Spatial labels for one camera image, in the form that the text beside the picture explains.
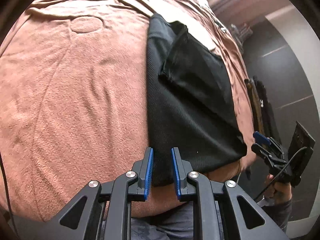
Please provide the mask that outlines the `person's right hand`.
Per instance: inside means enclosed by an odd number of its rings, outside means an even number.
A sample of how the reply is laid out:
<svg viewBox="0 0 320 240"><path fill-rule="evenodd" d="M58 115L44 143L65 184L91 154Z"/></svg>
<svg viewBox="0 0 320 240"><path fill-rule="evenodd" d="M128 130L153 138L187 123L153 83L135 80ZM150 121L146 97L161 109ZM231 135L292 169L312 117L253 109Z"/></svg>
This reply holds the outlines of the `person's right hand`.
<svg viewBox="0 0 320 240"><path fill-rule="evenodd" d="M266 177L265 184L269 187L264 192L264 196L267 199L271 199L274 205L279 205L288 202L292 199L291 184L283 184L280 182L272 183L274 176L269 174Z"/></svg>

